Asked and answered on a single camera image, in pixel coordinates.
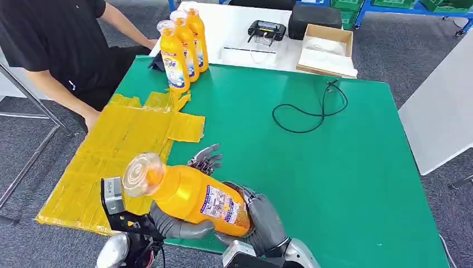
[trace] yellow detergent bottle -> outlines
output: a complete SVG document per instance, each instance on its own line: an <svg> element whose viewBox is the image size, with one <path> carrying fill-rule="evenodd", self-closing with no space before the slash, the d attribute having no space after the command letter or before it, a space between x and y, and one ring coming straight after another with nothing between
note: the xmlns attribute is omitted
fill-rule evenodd
<svg viewBox="0 0 473 268"><path fill-rule="evenodd" d="M170 216L196 224L211 220L216 231L233 236L250 229L245 202L237 191L189 166L164 165L155 153L136 156L122 183L128 195L150 195Z"/></svg>
<svg viewBox="0 0 473 268"><path fill-rule="evenodd" d="M184 47L175 35L175 25L170 20L160 21L158 31L161 33L161 55L166 69L169 88L175 93L184 93L189 90L190 79L187 73Z"/></svg>
<svg viewBox="0 0 473 268"><path fill-rule="evenodd" d="M171 20L176 26L175 33L184 46L184 57L186 58L187 73L191 82L197 81L200 74L199 62L195 50L195 37L192 30L186 24L187 14L184 11L176 10L171 12Z"/></svg>
<svg viewBox="0 0 473 268"><path fill-rule="evenodd" d="M205 42L205 27L202 19L199 17L199 11L195 8L196 2L187 2L184 11L187 13L187 25L194 33L197 43L197 59L199 61L200 72L204 72L209 67L209 56L207 54L207 44Z"/></svg>

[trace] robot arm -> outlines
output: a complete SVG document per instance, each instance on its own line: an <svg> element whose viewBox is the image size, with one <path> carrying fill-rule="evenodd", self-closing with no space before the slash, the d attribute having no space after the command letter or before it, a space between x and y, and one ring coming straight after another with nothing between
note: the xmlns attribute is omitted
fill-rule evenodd
<svg viewBox="0 0 473 268"><path fill-rule="evenodd" d="M197 153L188 165L210 175L220 166L221 155L210 156L218 144ZM286 236L279 215L271 202L253 190L226 183L237 190L247 205L253 230L246 238L218 233L228 245L222 255L224 268L320 268L308 247L296 238ZM153 202L150 212L135 215L124 209L120 177L102 179L101 201L112 230L112 236L97 259L97 268L149 267L162 251L166 237L201 238L214 229L211 222L191 224L166 215Z"/></svg>

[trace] yellow plastic bag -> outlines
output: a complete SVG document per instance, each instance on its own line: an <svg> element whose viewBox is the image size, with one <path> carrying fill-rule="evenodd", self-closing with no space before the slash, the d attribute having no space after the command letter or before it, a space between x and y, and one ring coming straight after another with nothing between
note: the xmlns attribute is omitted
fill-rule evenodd
<svg viewBox="0 0 473 268"><path fill-rule="evenodd" d="M36 220L111 234L100 203L100 180L122 176L133 157L144 151L159 154L166 163L172 139L198 142L205 118L178 112L189 99L189 94L153 92L141 107L137 97L113 95ZM147 213L151 200L124 194L125 209L135 214Z"/></svg>

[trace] black cable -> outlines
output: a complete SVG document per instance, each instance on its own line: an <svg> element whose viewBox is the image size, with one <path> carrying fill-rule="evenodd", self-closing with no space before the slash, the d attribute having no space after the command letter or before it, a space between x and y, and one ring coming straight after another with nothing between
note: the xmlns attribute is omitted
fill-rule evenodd
<svg viewBox="0 0 473 268"><path fill-rule="evenodd" d="M161 245L161 254L163 255L163 268L166 268L166 258L164 256L164 247Z"/></svg>
<svg viewBox="0 0 473 268"><path fill-rule="evenodd" d="M273 119L274 119L274 122L275 122L280 128L282 128L283 130L288 131L288 132L290 132L290 133L304 134L304 133L309 133L309 132L311 132L311 131L316 130L318 127L320 127L320 126L322 125L322 123L323 123L324 120L325 120L325 117L327 117L327 116L334 116L334 115L340 113L341 111L343 111L343 110L348 106L348 99L347 99L345 93L344 93L337 85L335 85L335 83L337 83L337 82L338 82L338 79L335 79L335 80L333 80L332 82L327 82L327 87L325 88L324 93L323 93L323 95L322 95L322 104L321 104L321 106L322 106L322 113L320 113L320 114L317 114L317 113L309 113L309 112L306 112L306 111L304 111L304 110L302 110L302 109L300 109L300 108L294 106L293 104L283 103L283 104L280 104L280 105L274 107L274 109L273 109ZM326 93L331 90L330 87L334 87L335 89L337 89L337 90L341 93L341 95L343 96L343 100L344 100L344 102L345 102L345 105L344 105L342 108L340 108L339 110L337 110L337 111L335 111L335 112L333 112L333 113L325 113L325 96L326 96ZM279 123L278 119L276 119L276 115L275 115L276 110L279 109L279 108L281 108L281 107L284 107L284 106L289 106L289 107L291 107L291 108L294 108L294 109L298 110L299 112L301 112L301 113L303 113L303 114L306 114L306 115L308 115L308 116L321 117L321 119L320 119L320 121L318 122L318 124L316 124L313 128L310 128L309 130L304 130L304 131L290 130L289 128L286 128L286 127L284 127L283 125L281 125L281 123Z"/></svg>

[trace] blue shelf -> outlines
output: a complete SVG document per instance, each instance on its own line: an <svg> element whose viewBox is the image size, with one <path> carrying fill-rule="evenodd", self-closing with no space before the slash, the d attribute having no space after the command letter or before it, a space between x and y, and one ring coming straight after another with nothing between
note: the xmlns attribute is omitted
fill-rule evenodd
<svg viewBox="0 0 473 268"><path fill-rule="evenodd" d="M303 2L300 0L296 0L296 4L306 4L309 6L328 7L330 4L330 0L316 0L316 2Z"/></svg>
<svg viewBox="0 0 473 268"><path fill-rule="evenodd" d="M366 12L388 12L388 13L400 13L400 14L415 14L415 15L429 15L429 16L442 16L442 17L460 17L468 18L469 21L463 27L462 31L466 32L473 25L473 9L470 9L465 13L458 12L432 12L426 9L426 7L419 1L414 3L411 8L398 8L398 7L382 7L374 6L371 4L371 0L365 0L361 5L360 13L356 18L355 26L361 25L361 20L365 16Z"/></svg>
<svg viewBox="0 0 473 268"><path fill-rule="evenodd" d="M433 16L447 16L447 17L462 17L469 18L473 17L473 12L469 11L466 13L457 12L432 12L426 9L421 2L416 2L412 8L398 8L398 7L382 7L374 6L370 0L365 0L367 6L366 11L373 12L391 12L391 13L402 13L402 14L416 14L416 15L433 15Z"/></svg>

